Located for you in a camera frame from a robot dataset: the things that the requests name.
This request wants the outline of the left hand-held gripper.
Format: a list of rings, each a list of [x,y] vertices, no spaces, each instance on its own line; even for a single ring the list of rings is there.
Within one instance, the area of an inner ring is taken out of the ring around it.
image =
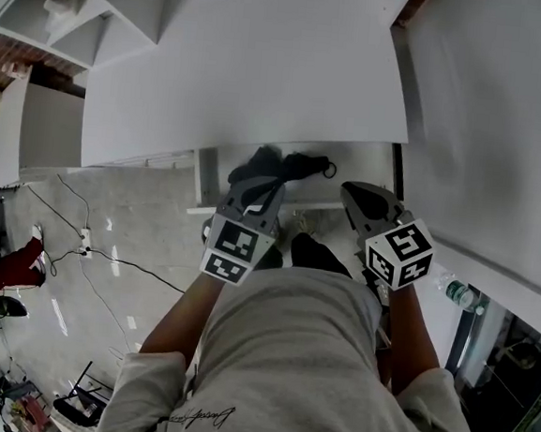
[[[239,286],[277,238],[278,210],[285,185],[273,176],[257,176],[231,186],[212,216],[200,270]]]

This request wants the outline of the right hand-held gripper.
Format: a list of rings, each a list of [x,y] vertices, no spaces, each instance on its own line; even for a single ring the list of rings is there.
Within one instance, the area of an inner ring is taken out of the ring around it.
[[[392,191],[345,182],[340,199],[357,232],[357,257],[372,289],[399,290],[428,275],[435,254],[431,236]]]

